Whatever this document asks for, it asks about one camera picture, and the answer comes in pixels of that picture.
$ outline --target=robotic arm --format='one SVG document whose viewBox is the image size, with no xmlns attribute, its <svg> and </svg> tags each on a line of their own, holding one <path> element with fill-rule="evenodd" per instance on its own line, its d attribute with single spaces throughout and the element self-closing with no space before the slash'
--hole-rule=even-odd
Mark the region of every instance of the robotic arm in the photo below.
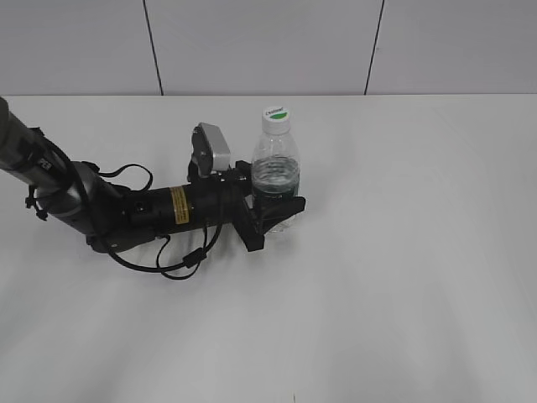
<svg viewBox="0 0 537 403">
<path fill-rule="evenodd" d="M 231 223 L 248 251 L 263 249 L 264 234 L 274 225 L 304 211 L 305 199 L 294 197 L 272 205 L 250 208 L 250 164 L 238 161 L 230 167 L 230 151 L 217 126 L 200 123 L 192 133 L 193 153 L 188 182 L 183 186 L 150 190 L 153 176 L 141 165 L 125 165 L 116 172 L 101 173 L 90 162 L 71 161 L 38 128 L 27 128 L 0 97 L 0 169 L 29 186 L 26 206 L 46 220 L 52 215 L 86 236 L 93 250 L 107 253 L 129 269 L 161 273 L 173 280 L 188 275 L 168 274 L 182 267 L 198 267 L 216 243 L 222 225 Z M 103 178 L 137 166 L 149 173 L 141 190 L 115 185 Z M 207 243 L 207 228 L 216 231 Z M 179 264 L 146 267 L 131 264 L 117 253 L 172 233 L 203 228 L 203 248 L 186 255 Z"/>
</svg>

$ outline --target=white bottle cap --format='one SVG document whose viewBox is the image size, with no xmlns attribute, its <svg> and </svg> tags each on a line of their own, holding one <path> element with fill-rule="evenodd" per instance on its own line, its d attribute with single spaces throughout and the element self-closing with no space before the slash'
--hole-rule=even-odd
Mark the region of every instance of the white bottle cap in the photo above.
<svg viewBox="0 0 537 403">
<path fill-rule="evenodd" d="M 286 107 L 268 107 L 263 111 L 263 131 L 279 135 L 290 131 L 289 109 Z"/>
</svg>

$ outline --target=yellow label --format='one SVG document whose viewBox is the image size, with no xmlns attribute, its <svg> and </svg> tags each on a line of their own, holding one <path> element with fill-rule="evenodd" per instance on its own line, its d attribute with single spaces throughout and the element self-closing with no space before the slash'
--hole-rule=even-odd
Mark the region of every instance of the yellow label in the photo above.
<svg viewBox="0 0 537 403">
<path fill-rule="evenodd" d="M 190 221 L 188 203 L 183 186 L 170 187 L 171 199 L 174 201 L 175 223 L 186 224 Z"/>
</svg>

